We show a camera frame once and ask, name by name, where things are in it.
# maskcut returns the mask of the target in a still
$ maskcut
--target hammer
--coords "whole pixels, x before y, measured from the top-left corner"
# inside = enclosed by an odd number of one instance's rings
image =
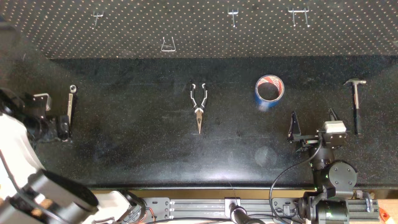
[[[352,78],[348,80],[345,84],[347,83],[353,83],[354,86],[354,104],[355,104],[355,109],[354,109],[354,119],[355,119],[355,134],[358,135],[358,137],[362,137],[362,127],[361,127],[361,115],[359,115],[359,100],[358,100],[358,84],[366,84],[366,80],[360,80],[358,78]]]

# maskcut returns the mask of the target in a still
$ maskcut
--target blue tape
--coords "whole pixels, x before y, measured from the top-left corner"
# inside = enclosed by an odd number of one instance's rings
[[[278,89],[278,97],[276,99],[266,100],[260,96],[258,86],[263,83],[271,83],[276,86],[276,88]],[[282,98],[284,93],[285,93],[285,85],[279,77],[275,75],[264,75],[256,83],[256,88],[254,90],[254,98],[256,99],[256,103],[259,105],[260,110],[267,110],[268,108],[271,108],[276,104],[278,104],[279,100]]]

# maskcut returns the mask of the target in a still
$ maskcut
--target hammer handle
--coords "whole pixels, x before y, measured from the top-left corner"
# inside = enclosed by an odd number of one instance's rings
[[[362,126],[361,126],[361,115],[359,113],[359,109],[355,109],[355,134],[358,137],[362,137]]]

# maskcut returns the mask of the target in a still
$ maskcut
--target black table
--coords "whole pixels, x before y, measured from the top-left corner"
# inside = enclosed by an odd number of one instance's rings
[[[398,57],[53,62],[35,72],[21,63],[7,85],[49,93],[53,114],[66,114],[68,87],[78,87],[73,140],[41,144],[37,153],[48,170],[92,189],[269,188],[285,168],[308,158],[286,141],[291,112],[303,134],[315,134],[329,108],[349,129],[335,156],[359,170],[357,186],[398,187]],[[267,74],[283,80],[285,94],[262,112],[254,85]],[[354,77],[368,82],[359,86],[362,139],[354,135],[352,87],[343,85]],[[203,82],[208,104],[198,134],[189,89]],[[290,171],[277,186],[311,189],[309,166]]]

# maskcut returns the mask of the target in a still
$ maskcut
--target black pegboard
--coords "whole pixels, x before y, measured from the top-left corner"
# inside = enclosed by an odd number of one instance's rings
[[[309,7],[296,14],[288,7]],[[1,1],[47,58],[397,55],[397,1]],[[236,28],[228,10],[239,10]],[[104,11],[95,28],[94,12]],[[174,38],[177,50],[161,52]]]

